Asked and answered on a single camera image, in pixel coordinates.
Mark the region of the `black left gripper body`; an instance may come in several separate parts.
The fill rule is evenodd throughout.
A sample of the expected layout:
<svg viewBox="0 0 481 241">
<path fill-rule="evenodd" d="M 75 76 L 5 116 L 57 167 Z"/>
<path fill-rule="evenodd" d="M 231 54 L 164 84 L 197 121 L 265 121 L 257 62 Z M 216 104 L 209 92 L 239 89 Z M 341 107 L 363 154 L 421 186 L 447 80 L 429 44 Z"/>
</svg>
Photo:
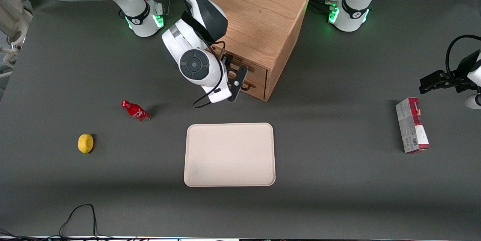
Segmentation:
<svg viewBox="0 0 481 241">
<path fill-rule="evenodd" d="M 456 92 L 464 92 L 467 90 L 474 90 L 480 92 L 480 86 L 468 78 L 468 74 L 480 68 L 480 51 L 475 51 L 469 56 L 463 58 L 453 72 L 457 83 L 455 84 Z"/>
</svg>

